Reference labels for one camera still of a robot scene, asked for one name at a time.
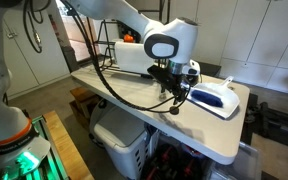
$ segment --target orange object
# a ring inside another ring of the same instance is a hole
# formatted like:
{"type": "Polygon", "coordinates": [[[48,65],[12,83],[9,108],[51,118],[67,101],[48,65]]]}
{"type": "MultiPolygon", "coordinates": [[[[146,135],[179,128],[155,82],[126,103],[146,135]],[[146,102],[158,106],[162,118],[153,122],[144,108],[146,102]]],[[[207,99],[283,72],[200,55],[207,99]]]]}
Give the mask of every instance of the orange object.
{"type": "Polygon", "coordinates": [[[133,42],[134,42],[133,36],[131,36],[131,35],[129,35],[129,34],[125,34],[125,35],[124,35],[124,42],[133,43],[133,42]]]}
{"type": "Polygon", "coordinates": [[[0,141],[0,146],[7,144],[7,143],[10,143],[10,142],[13,142],[16,139],[24,136],[30,130],[31,126],[32,126],[32,120],[28,118],[26,127],[24,129],[22,129],[20,132],[18,132],[17,134],[15,134],[14,136],[12,136],[8,139],[5,139],[3,141],[0,141]]]}

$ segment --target floor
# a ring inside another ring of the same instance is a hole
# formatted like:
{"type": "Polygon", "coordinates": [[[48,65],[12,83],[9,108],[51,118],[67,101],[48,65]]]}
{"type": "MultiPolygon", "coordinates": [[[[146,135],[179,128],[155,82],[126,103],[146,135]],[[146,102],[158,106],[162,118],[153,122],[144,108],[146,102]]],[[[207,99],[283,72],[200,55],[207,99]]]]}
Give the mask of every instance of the floor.
{"type": "Polygon", "coordinates": [[[288,146],[253,134],[252,147],[260,151],[266,159],[261,164],[266,173],[288,180],[288,146]]]}
{"type": "MultiPolygon", "coordinates": [[[[124,178],[116,171],[105,150],[90,142],[88,132],[76,122],[73,116],[69,106],[69,102],[73,101],[73,97],[69,91],[79,86],[78,83],[69,77],[12,99],[9,104],[26,109],[31,117],[37,117],[55,110],[94,178],[97,180],[122,180],[124,178]]],[[[270,108],[288,113],[288,94],[255,86],[249,86],[249,88],[252,93],[258,95],[259,103],[268,102],[270,108]]],[[[269,159],[269,157],[264,157],[263,159],[271,164],[275,162],[275,159],[269,159]]]]}

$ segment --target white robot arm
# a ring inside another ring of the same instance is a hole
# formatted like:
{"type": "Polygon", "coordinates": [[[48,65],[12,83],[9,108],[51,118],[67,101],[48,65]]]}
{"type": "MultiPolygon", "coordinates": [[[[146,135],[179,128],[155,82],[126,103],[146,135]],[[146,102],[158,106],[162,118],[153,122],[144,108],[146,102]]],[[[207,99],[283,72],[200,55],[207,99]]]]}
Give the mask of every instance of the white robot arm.
{"type": "MultiPolygon", "coordinates": [[[[3,57],[3,15],[5,8],[19,8],[18,4],[21,1],[0,0],[0,177],[23,175],[18,173],[19,170],[26,173],[34,170],[38,163],[24,167],[26,171],[23,171],[20,160],[25,158],[25,153],[32,154],[36,157],[36,162],[40,162],[50,148],[48,141],[34,133],[30,120],[20,109],[2,103],[3,94],[10,84],[9,72],[3,57]],[[29,136],[29,143],[14,148],[23,144],[29,136]]],[[[34,5],[44,5],[47,0],[25,1],[33,2],[34,5]]],[[[124,0],[70,0],[70,3],[77,11],[93,19],[117,19],[139,32],[143,38],[145,52],[151,58],[169,59],[167,69],[152,66],[148,72],[178,97],[178,101],[183,100],[185,90],[181,88],[182,75],[199,74],[197,63],[190,60],[197,37],[197,25],[194,22],[179,18],[163,25],[145,17],[124,0]]]]}
{"type": "Polygon", "coordinates": [[[153,59],[169,59],[167,69],[152,66],[148,73],[165,89],[184,100],[182,75],[196,80],[200,73],[191,53],[197,39],[197,24],[186,18],[177,18],[167,25],[151,20],[139,13],[125,0],[67,0],[75,9],[93,19],[117,19],[137,31],[146,54],[153,59]]]}

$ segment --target cabinet handle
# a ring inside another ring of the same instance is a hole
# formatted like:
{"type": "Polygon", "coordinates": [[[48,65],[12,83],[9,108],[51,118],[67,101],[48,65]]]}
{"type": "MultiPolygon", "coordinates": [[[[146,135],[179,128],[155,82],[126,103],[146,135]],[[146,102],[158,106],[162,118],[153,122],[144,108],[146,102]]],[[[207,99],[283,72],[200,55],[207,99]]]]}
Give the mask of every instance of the cabinet handle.
{"type": "Polygon", "coordinates": [[[8,39],[13,39],[17,36],[17,33],[14,30],[10,29],[10,31],[6,33],[6,36],[8,39]]]}

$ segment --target black cord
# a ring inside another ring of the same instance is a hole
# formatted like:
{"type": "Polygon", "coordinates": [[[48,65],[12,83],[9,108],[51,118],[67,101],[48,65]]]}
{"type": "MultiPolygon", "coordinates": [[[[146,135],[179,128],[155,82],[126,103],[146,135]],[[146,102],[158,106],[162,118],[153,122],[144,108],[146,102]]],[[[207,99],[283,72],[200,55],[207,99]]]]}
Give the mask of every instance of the black cord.
{"type": "MultiPolygon", "coordinates": [[[[41,9],[45,9],[47,8],[47,6],[50,4],[50,0],[48,1],[48,3],[41,9]]],[[[43,16],[41,14],[41,10],[39,11],[40,13],[40,16],[41,16],[41,20],[37,20],[34,12],[33,12],[33,1],[32,0],[25,0],[24,2],[24,7],[23,7],[23,25],[24,25],[24,30],[25,30],[25,33],[26,33],[26,36],[27,36],[27,39],[29,40],[31,46],[33,47],[34,51],[37,52],[37,53],[41,53],[42,52],[42,44],[41,44],[41,39],[34,27],[34,22],[33,20],[38,23],[38,24],[41,24],[43,23],[43,16]],[[34,39],[35,39],[35,43],[37,44],[38,47],[36,47],[36,45],[33,43],[33,40],[30,36],[30,33],[28,31],[28,27],[27,27],[27,15],[29,16],[29,20],[30,20],[30,24],[32,26],[32,33],[33,33],[33,36],[34,36],[34,39]]]]}
{"type": "MultiPolygon", "coordinates": [[[[79,15],[77,14],[76,10],[74,9],[74,7],[69,3],[67,2],[66,0],[61,0],[61,2],[66,6],[66,8],[68,8],[71,12],[72,12],[72,15],[73,15],[73,18],[74,18],[74,21],[77,23],[77,26],[79,28],[79,30],[81,31],[82,33],[82,36],[84,37],[85,39],[85,43],[86,43],[86,46],[88,47],[88,52],[91,56],[91,60],[93,62],[93,65],[94,65],[94,68],[95,68],[95,71],[96,71],[96,74],[98,75],[98,77],[100,78],[100,80],[102,81],[103,85],[106,87],[106,89],[117,99],[119,100],[120,102],[122,102],[123,104],[131,107],[131,108],[134,108],[134,109],[137,109],[137,110],[141,110],[141,111],[149,111],[149,112],[153,112],[153,113],[169,113],[171,112],[171,110],[167,110],[167,111],[155,111],[155,110],[152,110],[153,108],[156,108],[158,106],[161,106],[162,104],[165,104],[166,102],[170,101],[171,99],[174,99],[175,97],[173,98],[170,98],[170,99],[167,99],[165,102],[162,102],[162,103],[159,103],[155,106],[152,106],[150,108],[147,108],[147,107],[142,107],[142,106],[138,106],[138,105],[135,105],[133,103],[130,103],[128,102],[127,100],[125,100],[124,98],[122,98],[120,95],[118,95],[114,90],[113,88],[108,84],[108,82],[106,81],[105,77],[103,76],[102,72],[101,72],[101,68],[100,68],[100,65],[99,65],[99,62],[98,62],[98,57],[97,55],[95,55],[93,49],[91,48],[90,46],[90,40],[88,38],[88,35],[86,33],[86,30],[85,30],[85,27],[83,26],[83,23],[81,23],[81,19],[79,17],[79,15]]],[[[187,96],[189,94],[189,91],[190,91],[191,87],[189,87],[189,90],[187,91],[186,95],[185,95],[185,99],[178,105],[176,106],[176,108],[179,108],[184,102],[185,100],[187,99],[187,96]]]]}
{"type": "Polygon", "coordinates": [[[90,35],[91,35],[91,40],[92,40],[92,43],[93,43],[94,42],[94,37],[93,37],[93,33],[92,33],[90,19],[87,17],[86,20],[87,20],[88,30],[89,30],[90,35]]]}
{"type": "Polygon", "coordinates": [[[4,95],[3,95],[3,102],[4,102],[6,105],[8,105],[8,97],[7,97],[7,94],[6,94],[6,93],[4,93],[4,95]]]}

